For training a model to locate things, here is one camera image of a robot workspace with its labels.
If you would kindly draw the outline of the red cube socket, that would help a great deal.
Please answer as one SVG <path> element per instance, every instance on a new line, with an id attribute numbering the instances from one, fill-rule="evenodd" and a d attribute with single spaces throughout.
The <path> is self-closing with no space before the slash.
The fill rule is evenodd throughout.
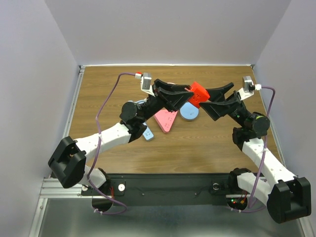
<path id="1" fill-rule="evenodd" d="M 200 108 L 201 102 L 206 102 L 210 98 L 209 93 L 207 90 L 200 85 L 198 82 L 194 81 L 189 89 L 190 92 L 193 92 L 193 96 L 188 100 L 189 103 L 191 103 L 196 108 Z"/>

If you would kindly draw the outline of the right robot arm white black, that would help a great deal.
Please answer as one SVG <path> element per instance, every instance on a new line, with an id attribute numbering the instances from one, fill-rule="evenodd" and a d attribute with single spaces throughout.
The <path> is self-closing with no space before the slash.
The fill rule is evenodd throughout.
<path id="1" fill-rule="evenodd" d="M 251 113 L 244 103 L 263 86 L 252 81 L 245 82 L 240 90 L 226 98 L 225 93 L 233 86 L 233 83 L 229 83 L 207 89 L 208 100 L 199 104 L 214 121 L 229 116 L 239 125 L 233 128 L 233 143 L 258 167 L 256 174 L 246 168 L 231 171 L 227 180 L 228 189 L 233 193 L 240 190 L 250 193 L 248 207 L 253 205 L 252 199 L 256 198 L 279 224 L 311 215 L 310 182 L 289 171 L 267 147 L 271 124 L 269 112 Z"/>

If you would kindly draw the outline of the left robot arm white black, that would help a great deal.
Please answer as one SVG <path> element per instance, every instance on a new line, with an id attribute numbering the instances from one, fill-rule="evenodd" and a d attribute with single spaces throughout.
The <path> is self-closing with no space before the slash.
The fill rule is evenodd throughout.
<path id="1" fill-rule="evenodd" d="M 156 79 L 152 93 L 141 104 L 128 101 L 121 109 L 120 122 L 97 133 L 78 139 L 63 138 L 48 161 L 48 166 L 63 188 L 76 184 L 93 187 L 100 195 L 106 194 L 110 182 L 105 172 L 89 167 L 86 162 L 115 146 L 128 144 L 140 138 L 146 130 L 145 122 L 157 112 L 179 110 L 194 93 L 189 85 L 170 84 Z"/>

